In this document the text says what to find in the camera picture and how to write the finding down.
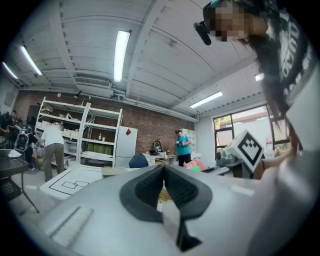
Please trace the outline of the black mesh metal table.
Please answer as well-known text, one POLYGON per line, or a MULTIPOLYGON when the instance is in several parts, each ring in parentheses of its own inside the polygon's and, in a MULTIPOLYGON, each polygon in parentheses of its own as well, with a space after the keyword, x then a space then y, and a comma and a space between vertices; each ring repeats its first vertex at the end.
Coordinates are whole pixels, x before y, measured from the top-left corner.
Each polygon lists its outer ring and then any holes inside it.
POLYGON ((29 169, 28 163, 21 157, 9 158, 8 153, 11 149, 0 149, 0 193, 7 202, 10 202, 21 195, 30 202, 35 211, 40 211, 26 194, 24 188, 24 173, 29 169), (21 186, 15 183, 12 176, 20 174, 21 186))

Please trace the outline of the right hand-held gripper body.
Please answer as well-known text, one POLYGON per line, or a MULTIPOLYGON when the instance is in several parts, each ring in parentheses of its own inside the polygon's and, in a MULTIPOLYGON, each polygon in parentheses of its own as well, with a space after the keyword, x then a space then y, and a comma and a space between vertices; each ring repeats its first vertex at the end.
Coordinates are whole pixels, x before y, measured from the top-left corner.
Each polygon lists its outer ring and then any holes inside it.
POLYGON ((229 168, 230 171, 241 167, 242 177, 253 179, 263 154, 263 146, 245 129, 216 153, 216 166, 229 168))

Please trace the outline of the white cubby shelf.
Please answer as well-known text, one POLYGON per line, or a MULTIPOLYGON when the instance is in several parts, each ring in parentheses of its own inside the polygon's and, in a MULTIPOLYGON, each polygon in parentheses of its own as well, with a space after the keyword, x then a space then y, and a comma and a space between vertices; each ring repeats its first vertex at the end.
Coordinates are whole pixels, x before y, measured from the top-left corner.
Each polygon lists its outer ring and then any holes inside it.
POLYGON ((190 152, 193 154, 196 152, 196 132, 190 129, 182 128, 182 135, 189 137, 189 140, 191 141, 190 152))

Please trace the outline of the black white backpack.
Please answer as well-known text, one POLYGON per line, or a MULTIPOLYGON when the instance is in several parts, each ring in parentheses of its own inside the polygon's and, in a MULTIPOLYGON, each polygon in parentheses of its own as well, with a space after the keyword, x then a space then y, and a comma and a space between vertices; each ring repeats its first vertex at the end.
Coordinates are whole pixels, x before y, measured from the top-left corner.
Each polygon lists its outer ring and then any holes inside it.
POLYGON ((17 139, 14 144, 14 149, 16 151, 25 152, 29 147, 29 136, 32 133, 21 132, 18 134, 17 139))

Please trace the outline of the blue chair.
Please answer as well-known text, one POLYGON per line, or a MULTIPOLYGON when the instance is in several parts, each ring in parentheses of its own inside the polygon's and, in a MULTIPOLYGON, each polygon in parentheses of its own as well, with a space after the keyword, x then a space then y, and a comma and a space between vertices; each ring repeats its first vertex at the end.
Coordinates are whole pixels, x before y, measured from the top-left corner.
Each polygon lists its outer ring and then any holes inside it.
POLYGON ((129 161, 131 169, 148 167, 149 163, 144 155, 134 155, 129 161))

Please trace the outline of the translucent plastic cup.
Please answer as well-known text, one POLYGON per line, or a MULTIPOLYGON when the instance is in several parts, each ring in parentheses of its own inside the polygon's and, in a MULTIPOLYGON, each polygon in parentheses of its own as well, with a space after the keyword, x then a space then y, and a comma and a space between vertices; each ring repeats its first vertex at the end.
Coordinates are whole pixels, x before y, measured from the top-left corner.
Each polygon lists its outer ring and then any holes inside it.
POLYGON ((69 163, 69 167, 71 169, 71 174, 76 177, 79 174, 80 164, 77 161, 72 161, 69 163))

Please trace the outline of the person's right forearm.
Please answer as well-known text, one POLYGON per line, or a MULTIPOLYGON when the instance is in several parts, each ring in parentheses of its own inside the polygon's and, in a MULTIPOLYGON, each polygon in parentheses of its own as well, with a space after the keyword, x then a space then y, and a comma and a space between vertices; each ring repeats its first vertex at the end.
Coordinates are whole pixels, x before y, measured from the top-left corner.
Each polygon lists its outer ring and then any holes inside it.
POLYGON ((267 169, 276 168, 287 158, 296 156, 299 148, 299 141, 292 140, 290 145, 291 148, 280 156, 273 159, 261 159, 254 171, 253 178, 255 180, 260 180, 267 169))

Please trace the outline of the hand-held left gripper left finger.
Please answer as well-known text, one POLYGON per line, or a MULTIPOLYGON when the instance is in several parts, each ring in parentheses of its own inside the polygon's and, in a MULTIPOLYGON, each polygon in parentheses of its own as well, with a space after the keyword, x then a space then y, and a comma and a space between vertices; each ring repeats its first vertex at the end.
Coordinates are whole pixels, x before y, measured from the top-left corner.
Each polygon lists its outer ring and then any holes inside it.
POLYGON ((137 220, 163 224, 163 214, 157 210, 157 205, 164 177, 163 165, 129 171, 128 179, 119 191, 122 206, 137 220))

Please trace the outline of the white desk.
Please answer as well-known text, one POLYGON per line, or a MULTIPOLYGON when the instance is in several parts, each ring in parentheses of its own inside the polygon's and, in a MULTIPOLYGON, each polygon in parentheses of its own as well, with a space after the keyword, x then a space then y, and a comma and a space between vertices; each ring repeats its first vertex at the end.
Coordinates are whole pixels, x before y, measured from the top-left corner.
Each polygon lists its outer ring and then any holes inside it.
POLYGON ((151 155, 148 153, 142 153, 145 156, 148 165, 178 165, 178 158, 176 155, 167 154, 166 152, 160 152, 157 155, 151 155))

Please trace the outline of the pink jacket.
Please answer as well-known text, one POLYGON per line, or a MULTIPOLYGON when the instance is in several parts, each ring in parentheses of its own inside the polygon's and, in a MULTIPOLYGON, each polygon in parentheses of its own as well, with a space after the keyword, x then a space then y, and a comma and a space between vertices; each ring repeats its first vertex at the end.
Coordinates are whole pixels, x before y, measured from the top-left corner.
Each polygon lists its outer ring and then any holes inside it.
POLYGON ((184 163, 183 167, 187 169, 198 168, 200 171, 204 171, 208 168, 199 158, 194 158, 190 162, 184 163))

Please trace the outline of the white air conditioner unit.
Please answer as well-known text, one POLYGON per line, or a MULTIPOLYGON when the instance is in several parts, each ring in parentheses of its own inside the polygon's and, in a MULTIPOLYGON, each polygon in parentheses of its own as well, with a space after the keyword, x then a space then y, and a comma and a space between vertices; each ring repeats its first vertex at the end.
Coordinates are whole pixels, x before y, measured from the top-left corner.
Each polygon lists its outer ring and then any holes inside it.
POLYGON ((74 82, 80 91, 91 96, 111 98, 114 95, 112 83, 108 80, 75 76, 74 82))

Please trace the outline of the row of green containers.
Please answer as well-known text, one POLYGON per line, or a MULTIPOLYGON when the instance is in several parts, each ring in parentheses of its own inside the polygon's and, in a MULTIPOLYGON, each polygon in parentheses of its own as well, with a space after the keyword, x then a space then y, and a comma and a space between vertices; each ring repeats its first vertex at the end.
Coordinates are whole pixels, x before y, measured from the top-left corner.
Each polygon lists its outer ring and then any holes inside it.
POLYGON ((87 145, 87 151, 112 156, 114 151, 114 146, 108 145, 108 144, 98 144, 98 143, 89 142, 87 145))

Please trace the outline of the person's black white printed shirt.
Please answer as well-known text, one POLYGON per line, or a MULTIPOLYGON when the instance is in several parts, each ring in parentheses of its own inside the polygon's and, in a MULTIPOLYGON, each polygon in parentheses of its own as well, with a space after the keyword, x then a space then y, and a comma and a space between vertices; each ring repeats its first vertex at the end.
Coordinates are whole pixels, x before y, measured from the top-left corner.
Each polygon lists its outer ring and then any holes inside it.
POLYGON ((294 16, 284 7, 268 13, 271 70, 265 71, 265 96, 276 118, 288 126, 293 156, 320 151, 320 57, 294 16))

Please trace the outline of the white metal shelf rack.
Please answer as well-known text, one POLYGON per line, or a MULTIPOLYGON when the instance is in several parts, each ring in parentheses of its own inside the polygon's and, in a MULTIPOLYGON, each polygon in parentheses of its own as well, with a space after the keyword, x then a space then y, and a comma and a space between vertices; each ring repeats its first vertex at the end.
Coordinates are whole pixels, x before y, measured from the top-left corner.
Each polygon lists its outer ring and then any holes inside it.
POLYGON ((81 129, 86 106, 43 99, 36 119, 35 136, 40 139, 45 129, 56 126, 64 139, 64 168, 79 160, 82 150, 81 129))
POLYGON ((82 165, 114 167, 119 127, 122 123, 122 109, 111 111, 86 105, 85 121, 81 134, 81 153, 78 163, 82 165), (113 146, 113 155, 88 151, 88 143, 113 146))

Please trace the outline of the black framed window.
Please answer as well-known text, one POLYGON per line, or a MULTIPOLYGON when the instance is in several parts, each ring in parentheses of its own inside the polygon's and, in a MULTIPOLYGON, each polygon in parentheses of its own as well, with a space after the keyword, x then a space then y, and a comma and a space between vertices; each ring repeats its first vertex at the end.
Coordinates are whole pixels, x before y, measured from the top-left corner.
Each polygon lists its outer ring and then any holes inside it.
POLYGON ((291 148, 289 128, 284 119, 276 122, 267 106, 215 118, 215 151, 225 148, 243 131, 249 131, 264 148, 265 158, 282 155, 291 148))

